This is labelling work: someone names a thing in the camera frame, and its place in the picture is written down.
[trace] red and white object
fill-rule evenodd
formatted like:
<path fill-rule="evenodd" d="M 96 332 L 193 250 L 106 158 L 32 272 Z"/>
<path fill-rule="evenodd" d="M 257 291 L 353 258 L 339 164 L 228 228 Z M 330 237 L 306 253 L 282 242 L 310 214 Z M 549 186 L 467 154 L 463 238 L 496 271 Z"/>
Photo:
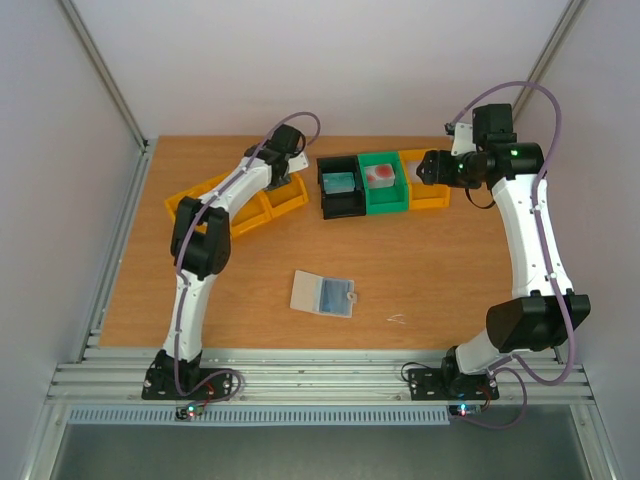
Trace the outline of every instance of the red and white object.
<path fill-rule="evenodd" d="M 369 188 L 393 187 L 396 183 L 396 174 L 390 163 L 365 167 L 364 172 Z"/>

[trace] white panel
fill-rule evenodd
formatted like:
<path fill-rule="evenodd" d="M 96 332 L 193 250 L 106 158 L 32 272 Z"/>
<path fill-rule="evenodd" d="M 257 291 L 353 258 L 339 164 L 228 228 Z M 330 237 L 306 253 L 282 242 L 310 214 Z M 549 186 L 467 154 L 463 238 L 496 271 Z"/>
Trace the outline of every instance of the white panel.
<path fill-rule="evenodd" d="M 0 465 L 83 334 L 135 145 L 53 0 L 0 7 Z"/>
<path fill-rule="evenodd" d="M 635 0 L 591 0 L 544 81 L 565 117 L 549 174 L 551 216 L 567 272 L 592 304 L 578 353 L 624 478 L 640 471 L 638 18 Z M 536 94 L 520 138 L 548 145 L 552 116 Z"/>
<path fill-rule="evenodd" d="M 302 109 L 326 134 L 440 135 L 477 93 L 526 79 L 565 4 L 77 0 L 151 137 L 259 134 Z"/>

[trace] wooden tabletop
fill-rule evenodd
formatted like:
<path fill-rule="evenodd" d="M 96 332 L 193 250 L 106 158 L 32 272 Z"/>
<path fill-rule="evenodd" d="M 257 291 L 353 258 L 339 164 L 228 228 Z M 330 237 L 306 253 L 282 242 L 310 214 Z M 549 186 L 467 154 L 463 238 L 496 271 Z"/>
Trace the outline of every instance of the wooden tabletop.
<path fill-rule="evenodd" d="M 234 168 L 256 137 L 161 137 L 105 320 L 101 346 L 159 347 L 176 279 L 165 198 Z M 301 172 L 308 205 L 235 239 L 214 285 L 205 347 L 444 349 L 484 328 L 509 300 L 511 267 L 497 208 L 478 210 L 454 190 L 438 210 L 323 220 L 315 158 L 448 148 L 446 138 L 322 137 Z M 489 200 L 485 190 L 477 202 Z M 296 269 L 353 279 L 353 318 L 289 308 Z"/>

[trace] metal grate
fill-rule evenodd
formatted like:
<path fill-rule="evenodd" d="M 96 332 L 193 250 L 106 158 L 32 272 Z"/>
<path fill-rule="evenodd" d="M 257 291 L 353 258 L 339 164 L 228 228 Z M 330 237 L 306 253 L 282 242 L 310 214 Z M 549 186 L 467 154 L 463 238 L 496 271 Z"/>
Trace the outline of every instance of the metal grate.
<path fill-rule="evenodd" d="M 443 406 L 216 406 L 189 422 L 175 419 L 174 407 L 163 406 L 76 406 L 72 424 L 118 425 L 448 425 Z"/>

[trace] gray floor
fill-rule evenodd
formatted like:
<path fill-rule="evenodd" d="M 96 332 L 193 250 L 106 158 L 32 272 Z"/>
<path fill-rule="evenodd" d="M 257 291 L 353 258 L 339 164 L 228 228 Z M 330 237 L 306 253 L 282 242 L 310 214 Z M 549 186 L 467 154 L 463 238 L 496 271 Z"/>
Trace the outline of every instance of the gray floor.
<path fill-rule="evenodd" d="M 496 408 L 495 422 L 513 418 Z M 440 427 L 71 425 L 54 479 L 585 479 L 568 407 L 507 431 Z"/>

